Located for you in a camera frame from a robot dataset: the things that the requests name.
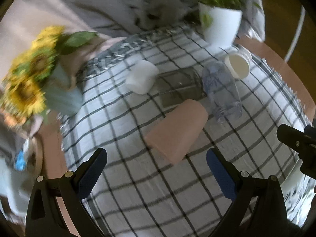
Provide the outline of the grey curtain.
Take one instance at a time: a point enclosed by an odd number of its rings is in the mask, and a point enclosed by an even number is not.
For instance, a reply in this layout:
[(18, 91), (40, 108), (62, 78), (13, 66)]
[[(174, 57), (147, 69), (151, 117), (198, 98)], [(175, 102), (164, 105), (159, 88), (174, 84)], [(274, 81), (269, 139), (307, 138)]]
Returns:
[(114, 36), (172, 25), (183, 19), (194, 21), (198, 3), (242, 10), (239, 31), (261, 42), (265, 40), (262, 0), (66, 0), (94, 30)]

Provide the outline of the white cup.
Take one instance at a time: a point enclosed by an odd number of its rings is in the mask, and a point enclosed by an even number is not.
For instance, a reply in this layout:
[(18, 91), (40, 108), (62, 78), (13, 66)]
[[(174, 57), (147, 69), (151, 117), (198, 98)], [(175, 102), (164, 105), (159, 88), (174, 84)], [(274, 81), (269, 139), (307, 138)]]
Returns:
[(125, 80), (128, 90), (138, 95), (147, 94), (155, 83), (160, 71), (156, 65), (146, 60), (138, 61)]

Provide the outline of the checkered tablecloth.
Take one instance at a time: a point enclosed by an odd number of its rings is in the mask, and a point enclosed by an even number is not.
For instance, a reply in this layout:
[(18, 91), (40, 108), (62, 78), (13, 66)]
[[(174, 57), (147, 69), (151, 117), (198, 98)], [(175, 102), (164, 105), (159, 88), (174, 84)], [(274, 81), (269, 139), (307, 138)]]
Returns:
[(108, 162), (84, 206), (105, 236), (202, 236), (230, 202), (207, 163), (217, 148), (251, 176), (288, 179), (298, 155), (276, 137), (278, 126), (311, 122), (299, 99), (264, 59), (253, 55), (238, 80), (240, 118), (217, 122), (206, 97), (182, 97), (177, 73), (203, 69), (238, 50), (212, 48), (187, 26), (131, 36), (90, 59), (79, 72), (83, 105), (63, 116), (68, 168), (97, 148)]

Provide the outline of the white pot green plant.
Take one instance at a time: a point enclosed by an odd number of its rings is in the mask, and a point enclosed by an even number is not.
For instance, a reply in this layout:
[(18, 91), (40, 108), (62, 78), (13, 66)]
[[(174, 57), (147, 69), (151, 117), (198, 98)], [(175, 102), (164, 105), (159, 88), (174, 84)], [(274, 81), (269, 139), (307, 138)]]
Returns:
[(204, 40), (215, 47), (230, 47), (237, 37), (263, 42), (265, 12), (262, 0), (199, 0)]

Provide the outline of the pink curtain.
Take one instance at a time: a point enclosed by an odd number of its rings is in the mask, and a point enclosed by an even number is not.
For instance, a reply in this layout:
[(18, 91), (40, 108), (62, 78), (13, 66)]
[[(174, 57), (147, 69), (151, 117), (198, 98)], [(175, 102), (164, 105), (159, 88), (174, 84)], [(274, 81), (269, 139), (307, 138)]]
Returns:
[[(12, 60), (30, 48), (40, 31), (51, 25), (65, 26), (68, 33), (92, 31), (62, 0), (5, 0), (1, 5), (1, 78), (4, 78)], [(123, 40), (99, 33), (91, 43), (70, 55), (62, 56), (61, 63), (70, 83), (52, 80), (64, 90), (76, 87), (75, 76), (82, 65), (98, 53)]]

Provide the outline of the round wooden tray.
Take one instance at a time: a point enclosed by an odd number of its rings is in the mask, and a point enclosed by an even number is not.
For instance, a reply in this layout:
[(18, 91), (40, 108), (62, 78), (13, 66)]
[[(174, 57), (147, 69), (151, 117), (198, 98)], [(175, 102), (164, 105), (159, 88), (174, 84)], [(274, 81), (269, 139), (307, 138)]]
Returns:
[(26, 162), (26, 171), (34, 177), (39, 176), (43, 165), (43, 145), (38, 137), (33, 136), (25, 141), (23, 157)]

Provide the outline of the houndstooth paper cup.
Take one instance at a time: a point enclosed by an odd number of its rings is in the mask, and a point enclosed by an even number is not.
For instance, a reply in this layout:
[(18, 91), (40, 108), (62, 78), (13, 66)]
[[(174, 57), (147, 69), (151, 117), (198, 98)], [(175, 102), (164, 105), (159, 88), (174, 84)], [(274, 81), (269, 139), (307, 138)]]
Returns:
[(246, 50), (239, 50), (228, 54), (224, 63), (235, 79), (244, 79), (250, 74), (251, 53)]

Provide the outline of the smoky square glass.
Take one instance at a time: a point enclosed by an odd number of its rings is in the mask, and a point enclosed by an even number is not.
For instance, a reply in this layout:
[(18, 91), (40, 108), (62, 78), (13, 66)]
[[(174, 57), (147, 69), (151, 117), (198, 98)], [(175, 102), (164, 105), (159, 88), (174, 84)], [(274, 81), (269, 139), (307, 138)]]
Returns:
[(162, 73), (157, 77), (156, 85), (164, 108), (188, 99), (198, 101), (205, 96), (202, 79), (194, 67)]

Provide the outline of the grey white device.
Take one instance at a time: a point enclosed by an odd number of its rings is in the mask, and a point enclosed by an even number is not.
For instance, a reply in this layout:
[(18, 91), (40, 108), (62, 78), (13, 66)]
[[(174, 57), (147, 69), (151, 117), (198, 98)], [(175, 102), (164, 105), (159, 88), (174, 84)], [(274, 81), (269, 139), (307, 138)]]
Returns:
[(11, 211), (19, 217), (27, 214), (34, 179), (28, 172), (17, 171), (1, 158), (1, 196), (8, 200)]

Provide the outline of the white hoop stand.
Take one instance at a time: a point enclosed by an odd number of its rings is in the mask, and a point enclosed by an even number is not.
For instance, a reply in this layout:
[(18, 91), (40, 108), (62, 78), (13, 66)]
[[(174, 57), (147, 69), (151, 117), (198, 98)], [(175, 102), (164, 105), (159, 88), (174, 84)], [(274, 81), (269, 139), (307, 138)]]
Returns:
[(297, 24), (297, 28), (296, 28), (296, 31), (295, 31), (295, 35), (293, 36), (293, 39), (291, 41), (291, 44), (290, 44), (290, 47), (287, 51), (287, 54), (285, 55), (284, 57), (284, 62), (287, 63), (289, 62), (295, 48), (296, 48), (296, 45), (298, 43), (298, 40), (299, 40), (299, 37), (301, 35), (301, 32), (302, 32), (302, 29), (303, 29), (303, 25), (304, 25), (304, 21), (305, 21), (305, 15), (306, 15), (306, 9), (301, 6), (301, 10), (300, 10), (300, 16), (299, 16), (299, 21), (298, 21), (298, 24)]

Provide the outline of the sunflower bouquet blue vase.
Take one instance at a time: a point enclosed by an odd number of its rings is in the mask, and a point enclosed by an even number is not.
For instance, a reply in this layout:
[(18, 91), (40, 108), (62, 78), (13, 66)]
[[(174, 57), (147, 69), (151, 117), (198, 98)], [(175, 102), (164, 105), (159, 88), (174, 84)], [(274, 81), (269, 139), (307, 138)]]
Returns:
[(31, 47), (13, 59), (3, 79), (1, 114), (9, 127), (23, 126), (31, 116), (48, 110), (44, 86), (62, 55), (89, 44), (96, 32), (66, 33), (64, 26), (52, 25), (41, 30)]

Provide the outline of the pink cup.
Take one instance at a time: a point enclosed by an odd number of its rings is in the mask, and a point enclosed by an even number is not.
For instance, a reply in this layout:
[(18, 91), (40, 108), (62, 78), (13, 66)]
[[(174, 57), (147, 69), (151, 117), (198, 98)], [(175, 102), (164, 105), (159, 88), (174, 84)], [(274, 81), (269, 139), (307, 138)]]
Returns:
[(189, 152), (207, 121), (208, 113), (201, 103), (185, 100), (149, 131), (146, 144), (175, 165)]

